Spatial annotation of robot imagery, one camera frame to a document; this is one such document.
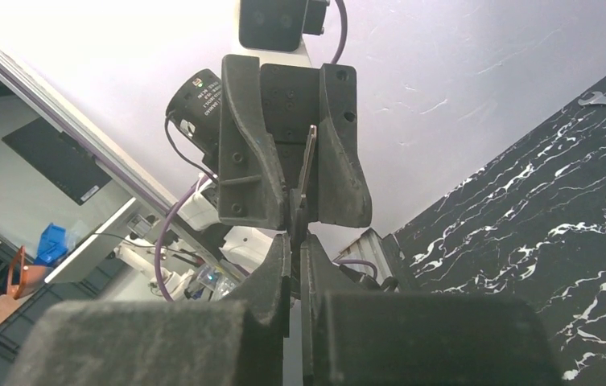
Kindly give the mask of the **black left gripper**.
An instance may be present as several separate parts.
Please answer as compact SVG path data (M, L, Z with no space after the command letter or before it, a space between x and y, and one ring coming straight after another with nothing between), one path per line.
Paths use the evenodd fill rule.
M355 68L260 67L257 57L230 54L222 60L221 80L222 223L285 228L285 178L275 143L305 146L310 127L320 122L318 221L347 228L370 225L372 199L358 156Z

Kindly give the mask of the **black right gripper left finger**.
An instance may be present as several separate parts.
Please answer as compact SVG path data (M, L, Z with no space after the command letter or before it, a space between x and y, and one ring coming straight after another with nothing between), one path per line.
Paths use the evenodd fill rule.
M9 385L280 385L290 239L216 302L68 301L35 324Z

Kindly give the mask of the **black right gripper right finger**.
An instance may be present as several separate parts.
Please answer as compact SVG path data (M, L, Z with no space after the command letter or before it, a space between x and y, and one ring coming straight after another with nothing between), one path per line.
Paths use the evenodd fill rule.
M560 385L542 321L516 298L363 289L319 239L299 248L306 385Z

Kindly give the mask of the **black head key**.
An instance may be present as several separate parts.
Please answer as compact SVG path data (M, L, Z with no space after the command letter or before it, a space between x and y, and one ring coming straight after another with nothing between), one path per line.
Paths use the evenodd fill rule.
M303 162L299 173L298 186L290 193L291 226L288 233L291 239L292 252L298 252L301 248L301 244L307 237L307 189L312 171L317 136L318 127L316 125L310 125L307 142L303 152Z

